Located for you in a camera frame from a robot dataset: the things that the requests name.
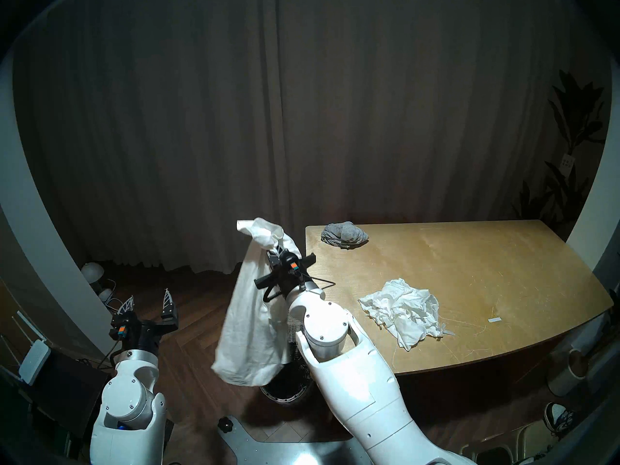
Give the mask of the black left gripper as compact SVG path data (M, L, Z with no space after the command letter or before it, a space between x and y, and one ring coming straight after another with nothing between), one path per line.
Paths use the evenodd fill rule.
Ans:
M129 297L112 316L110 337L122 343L122 350L141 350L149 353L159 352L161 337L178 329L178 313L174 311L174 301L168 288L164 292L163 314L161 320L141 320L134 308L134 298Z

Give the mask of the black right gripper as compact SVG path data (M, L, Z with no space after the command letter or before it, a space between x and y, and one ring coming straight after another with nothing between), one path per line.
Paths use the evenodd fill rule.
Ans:
M279 296L286 298L293 290L312 291L316 283L308 268L316 263L316 255L299 258L293 252L277 244L272 252L266 252L270 272L254 280L257 290L265 290L263 301L270 302Z

